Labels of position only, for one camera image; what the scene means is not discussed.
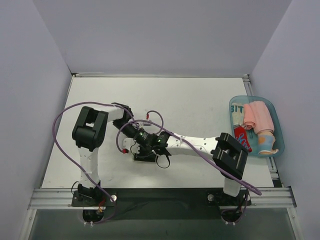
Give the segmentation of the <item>red blue patterned towel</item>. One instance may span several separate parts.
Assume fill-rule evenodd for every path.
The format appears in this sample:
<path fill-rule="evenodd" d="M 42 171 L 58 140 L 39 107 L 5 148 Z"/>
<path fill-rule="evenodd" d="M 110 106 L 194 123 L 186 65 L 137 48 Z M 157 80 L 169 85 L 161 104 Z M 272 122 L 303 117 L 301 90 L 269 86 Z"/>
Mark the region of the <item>red blue patterned towel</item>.
<path fill-rule="evenodd" d="M 252 148 L 248 141 L 246 130 L 242 126 L 237 126 L 234 128 L 235 139 L 248 150 L 249 153 L 252 152 Z"/>

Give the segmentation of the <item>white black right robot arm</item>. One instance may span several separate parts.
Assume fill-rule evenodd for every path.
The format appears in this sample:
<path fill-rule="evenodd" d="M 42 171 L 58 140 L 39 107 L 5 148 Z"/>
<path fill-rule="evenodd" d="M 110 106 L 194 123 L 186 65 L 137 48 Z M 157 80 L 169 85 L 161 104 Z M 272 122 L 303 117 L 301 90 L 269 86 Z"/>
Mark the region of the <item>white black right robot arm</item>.
<path fill-rule="evenodd" d="M 129 147 L 135 161 L 156 162 L 160 156 L 204 157 L 213 162 L 224 176 L 221 198 L 233 205 L 240 199 L 241 184 L 248 158 L 248 150 L 232 135 L 221 133 L 218 137 L 191 137 L 167 133 L 147 133 L 141 130 Z"/>

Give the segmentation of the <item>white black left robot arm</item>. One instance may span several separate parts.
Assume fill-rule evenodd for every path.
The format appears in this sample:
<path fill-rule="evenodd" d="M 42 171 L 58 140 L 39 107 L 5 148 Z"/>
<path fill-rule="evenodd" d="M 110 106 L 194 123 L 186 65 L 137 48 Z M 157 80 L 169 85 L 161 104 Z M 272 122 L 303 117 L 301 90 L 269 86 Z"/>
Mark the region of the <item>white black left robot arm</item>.
<path fill-rule="evenodd" d="M 115 102 L 103 110 L 89 106 L 80 110 L 71 136 L 80 156 L 81 174 L 77 191 L 90 206 L 97 205 L 103 198 L 99 189 L 98 151 L 105 139 L 107 123 L 112 122 L 121 128 L 133 116 L 129 106 Z"/>

